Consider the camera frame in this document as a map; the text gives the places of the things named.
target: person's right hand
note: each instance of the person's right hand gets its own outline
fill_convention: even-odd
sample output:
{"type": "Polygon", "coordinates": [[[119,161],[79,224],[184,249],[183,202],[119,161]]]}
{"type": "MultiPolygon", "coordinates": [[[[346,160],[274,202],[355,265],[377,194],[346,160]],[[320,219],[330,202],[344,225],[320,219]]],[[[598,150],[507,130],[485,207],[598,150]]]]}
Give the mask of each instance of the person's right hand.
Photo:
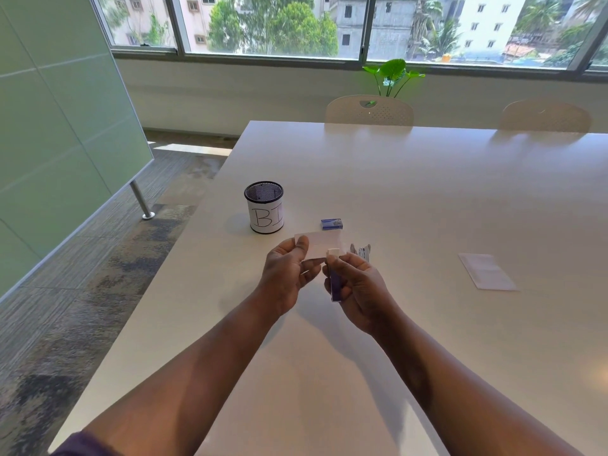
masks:
{"type": "MultiPolygon", "coordinates": [[[[348,320],[365,333],[375,336],[386,327],[391,313],[398,310],[380,272],[353,253],[340,258],[327,256],[327,263],[342,278],[340,306],[348,320]]],[[[323,273],[330,276],[328,266],[323,267],[323,273]]],[[[331,294],[329,278],[325,279],[325,289],[331,294]]]]}

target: paper sheet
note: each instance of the paper sheet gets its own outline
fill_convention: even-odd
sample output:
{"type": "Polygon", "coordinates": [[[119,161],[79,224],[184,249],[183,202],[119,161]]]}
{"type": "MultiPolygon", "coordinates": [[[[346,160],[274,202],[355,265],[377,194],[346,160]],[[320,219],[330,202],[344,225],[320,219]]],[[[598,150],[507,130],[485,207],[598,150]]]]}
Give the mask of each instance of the paper sheet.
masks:
{"type": "Polygon", "coordinates": [[[459,258],[477,289],[518,291],[513,280],[498,267],[491,254],[459,253],[459,258]]]}
{"type": "Polygon", "coordinates": [[[332,248],[339,248],[344,254],[342,242],[340,241],[340,232],[342,232],[341,229],[297,233],[294,238],[297,243],[302,235],[308,237],[309,244],[306,259],[325,258],[327,250],[332,248]]]}

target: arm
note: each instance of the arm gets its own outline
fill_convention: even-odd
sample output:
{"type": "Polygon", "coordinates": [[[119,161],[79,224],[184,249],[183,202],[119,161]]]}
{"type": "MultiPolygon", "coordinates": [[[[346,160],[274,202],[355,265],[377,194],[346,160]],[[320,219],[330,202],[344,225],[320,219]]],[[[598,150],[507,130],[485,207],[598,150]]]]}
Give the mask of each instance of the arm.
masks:
{"type": "Polygon", "coordinates": [[[105,410],[85,431],[125,454],[193,455],[278,318],[321,270],[308,238],[270,251],[256,290],[207,334],[105,410]]]}
{"type": "Polygon", "coordinates": [[[342,277],[346,316],[384,350],[452,456],[581,456],[412,322],[368,262],[327,260],[342,277]]]}

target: sticky note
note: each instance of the sticky note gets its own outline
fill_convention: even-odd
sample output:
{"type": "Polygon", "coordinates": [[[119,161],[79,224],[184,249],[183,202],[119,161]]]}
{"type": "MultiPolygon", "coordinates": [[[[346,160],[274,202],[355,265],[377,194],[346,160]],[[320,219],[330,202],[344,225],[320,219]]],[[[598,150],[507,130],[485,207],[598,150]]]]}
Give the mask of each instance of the sticky note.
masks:
{"type": "Polygon", "coordinates": [[[513,280],[498,267],[491,254],[459,253],[459,258],[477,289],[518,291],[513,280]]]}

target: hand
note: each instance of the hand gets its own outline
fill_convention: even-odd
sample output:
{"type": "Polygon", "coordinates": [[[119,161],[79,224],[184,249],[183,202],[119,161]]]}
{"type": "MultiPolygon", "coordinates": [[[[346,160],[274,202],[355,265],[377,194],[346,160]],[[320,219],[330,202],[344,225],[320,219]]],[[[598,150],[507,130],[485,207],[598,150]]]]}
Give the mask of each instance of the hand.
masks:
{"type": "MultiPolygon", "coordinates": [[[[375,336],[386,327],[391,312],[399,310],[380,272],[366,260],[353,253],[337,258],[327,256],[331,270],[342,278],[340,306],[354,326],[375,336]]],[[[323,273],[329,277],[328,266],[323,273]]],[[[325,279],[325,289],[331,294],[330,279],[325,279]]]]}
{"type": "Polygon", "coordinates": [[[257,291],[265,299],[278,304],[279,316],[295,305],[298,291],[321,271],[324,259],[304,261],[307,252],[308,237],[302,236],[298,243],[293,238],[282,241],[266,256],[257,291]]]}

